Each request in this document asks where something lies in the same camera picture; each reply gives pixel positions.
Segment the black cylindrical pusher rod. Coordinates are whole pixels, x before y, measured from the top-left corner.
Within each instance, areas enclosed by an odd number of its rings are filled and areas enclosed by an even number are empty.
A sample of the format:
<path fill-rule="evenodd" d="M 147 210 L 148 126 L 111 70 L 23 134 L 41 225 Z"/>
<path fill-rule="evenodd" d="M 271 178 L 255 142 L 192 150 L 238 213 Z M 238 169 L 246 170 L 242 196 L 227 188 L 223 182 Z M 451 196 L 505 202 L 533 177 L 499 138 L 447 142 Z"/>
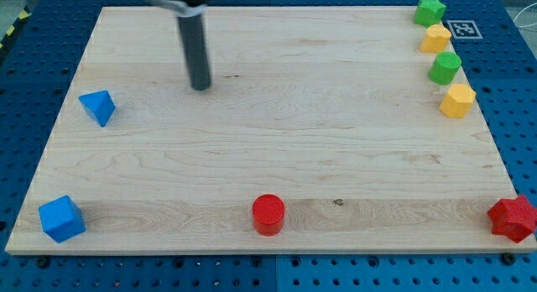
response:
<path fill-rule="evenodd" d="M 177 18 L 190 86 L 204 91 L 211 86 L 211 70 L 206 50 L 202 14 Z"/>

